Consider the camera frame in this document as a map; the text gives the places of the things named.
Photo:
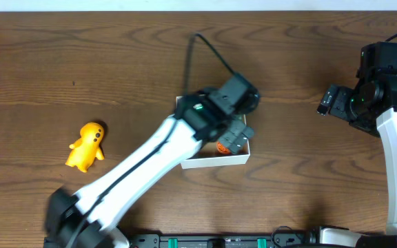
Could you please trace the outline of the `orange round ridged toy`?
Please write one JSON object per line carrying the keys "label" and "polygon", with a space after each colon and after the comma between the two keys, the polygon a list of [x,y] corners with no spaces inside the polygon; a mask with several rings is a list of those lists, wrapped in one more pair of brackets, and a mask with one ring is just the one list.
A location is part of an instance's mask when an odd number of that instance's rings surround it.
{"label": "orange round ridged toy", "polygon": [[220,154],[223,154],[223,155],[229,155],[229,154],[231,154],[231,151],[228,149],[228,148],[226,148],[221,142],[217,142],[216,143],[216,148],[217,148],[217,151],[220,153]]}

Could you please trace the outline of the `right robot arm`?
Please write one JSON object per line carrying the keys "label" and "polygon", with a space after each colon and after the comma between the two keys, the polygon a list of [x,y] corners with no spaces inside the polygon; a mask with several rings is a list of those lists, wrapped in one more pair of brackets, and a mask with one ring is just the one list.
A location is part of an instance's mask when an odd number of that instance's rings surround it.
{"label": "right robot arm", "polygon": [[317,112],[335,116],[382,141],[388,188],[388,214],[383,235],[320,227],[316,247],[397,247],[397,43],[366,45],[360,52],[355,88],[331,85]]}

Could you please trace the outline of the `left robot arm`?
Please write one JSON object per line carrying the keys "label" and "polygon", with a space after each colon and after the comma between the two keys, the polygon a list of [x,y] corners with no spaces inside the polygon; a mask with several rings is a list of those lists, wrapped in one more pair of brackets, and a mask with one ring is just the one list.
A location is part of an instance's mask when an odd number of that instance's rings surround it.
{"label": "left robot arm", "polygon": [[182,96],[174,113],[114,169],[74,194],[62,187],[49,197],[44,247],[130,247],[117,226],[128,209],[205,144],[219,141],[233,154],[241,150],[254,131],[240,117],[259,100],[258,89],[239,73],[220,88]]}

